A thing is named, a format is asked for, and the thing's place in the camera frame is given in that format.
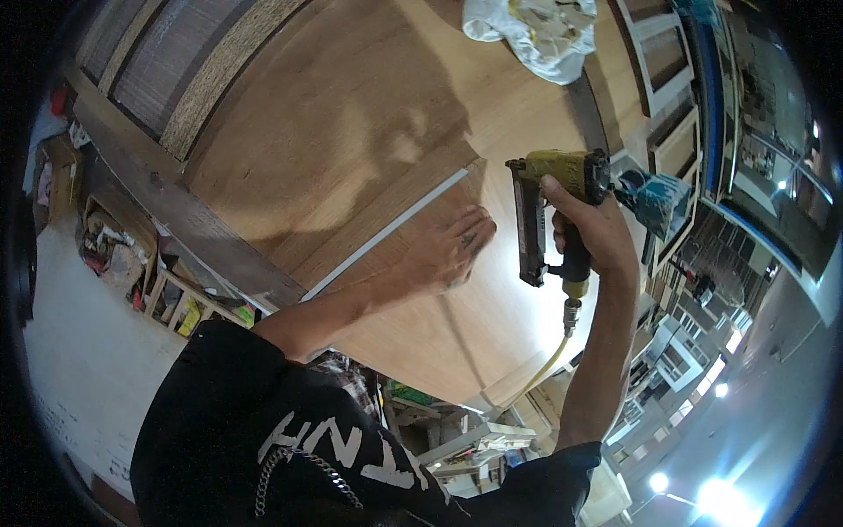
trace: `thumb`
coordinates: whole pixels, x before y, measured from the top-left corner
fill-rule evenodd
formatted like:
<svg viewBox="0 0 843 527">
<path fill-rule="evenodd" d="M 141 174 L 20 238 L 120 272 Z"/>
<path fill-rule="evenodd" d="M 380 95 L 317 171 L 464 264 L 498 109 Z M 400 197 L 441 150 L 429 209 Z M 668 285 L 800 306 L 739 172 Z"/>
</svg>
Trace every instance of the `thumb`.
<svg viewBox="0 0 843 527">
<path fill-rule="evenodd" d="M 572 196 L 552 175 L 545 174 L 541 177 L 541 190 L 547 201 L 572 222 L 577 223 L 583 214 L 588 214 L 589 205 Z"/>
</svg>

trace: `black t-shirt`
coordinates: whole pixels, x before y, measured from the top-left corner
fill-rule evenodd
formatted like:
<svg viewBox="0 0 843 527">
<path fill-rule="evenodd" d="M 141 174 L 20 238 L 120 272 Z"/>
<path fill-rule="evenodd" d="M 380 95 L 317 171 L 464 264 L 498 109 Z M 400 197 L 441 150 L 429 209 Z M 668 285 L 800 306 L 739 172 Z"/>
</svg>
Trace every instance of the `black t-shirt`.
<svg viewBox="0 0 843 527">
<path fill-rule="evenodd" d="M 273 456 L 279 445 L 310 459 Z M 149 407 L 131 481 L 146 525 L 574 525 L 599 463 L 600 443 L 580 444 L 510 470 L 494 492 L 451 497 L 329 376 L 209 320 Z M 261 474 L 266 515 L 256 519 Z"/>
</svg>

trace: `person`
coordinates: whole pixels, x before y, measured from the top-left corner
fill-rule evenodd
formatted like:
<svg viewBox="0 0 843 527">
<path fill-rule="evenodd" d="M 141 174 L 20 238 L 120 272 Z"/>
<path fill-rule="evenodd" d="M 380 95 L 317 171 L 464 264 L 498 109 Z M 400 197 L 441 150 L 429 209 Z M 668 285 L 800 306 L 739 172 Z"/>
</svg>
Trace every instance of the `person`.
<svg viewBox="0 0 843 527">
<path fill-rule="evenodd" d="M 304 365 L 387 309 L 465 282 L 496 225 L 468 207 L 396 266 L 280 310 L 251 331 L 196 329 L 144 420 L 130 470 L 145 525 L 574 525 L 626 391 L 638 263 L 617 201 L 586 205 L 550 178 L 545 196 L 580 230 L 599 274 L 596 312 L 560 415 L 556 450 L 463 499 L 332 382 Z"/>
</svg>

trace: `person's left hand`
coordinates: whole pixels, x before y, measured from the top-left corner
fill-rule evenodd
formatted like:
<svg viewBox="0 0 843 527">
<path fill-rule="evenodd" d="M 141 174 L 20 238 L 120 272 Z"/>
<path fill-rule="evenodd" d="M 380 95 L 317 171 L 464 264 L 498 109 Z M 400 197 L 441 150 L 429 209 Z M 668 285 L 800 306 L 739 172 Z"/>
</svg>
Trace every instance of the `person's left hand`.
<svg viewBox="0 0 843 527">
<path fill-rule="evenodd" d="M 430 229 L 412 242 L 396 271 L 415 293 L 437 294 L 465 283 L 477 255 L 497 231 L 489 212 L 471 205 L 450 225 Z"/>
</svg>

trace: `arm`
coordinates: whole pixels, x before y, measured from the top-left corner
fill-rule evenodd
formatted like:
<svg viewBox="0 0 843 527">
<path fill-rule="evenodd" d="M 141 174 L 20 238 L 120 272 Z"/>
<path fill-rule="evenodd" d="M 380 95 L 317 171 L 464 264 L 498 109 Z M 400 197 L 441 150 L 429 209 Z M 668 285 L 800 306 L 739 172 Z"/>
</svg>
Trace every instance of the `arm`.
<svg viewBox="0 0 843 527">
<path fill-rule="evenodd" d="M 468 207 L 447 228 L 423 235 L 398 265 L 336 293 L 281 309 L 252 331 L 288 359 L 309 362 L 365 320 L 465 282 L 496 228 L 485 208 Z"/>
<path fill-rule="evenodd" d="M 629 383 L 629 351 L 638 299 L 638 259 L 615 197 L 600 207 L 580 202 L 556 182 L 543 190 L 557 210 L 553 217 L 556 248 L 564 253 L 563 216 L 574 222 L 600 275 L 597 307 L 583 359 L 571 381 L 559 417 L 556 451 L 575 444 L 603 441 L 617 419 Z"/>
</svg>

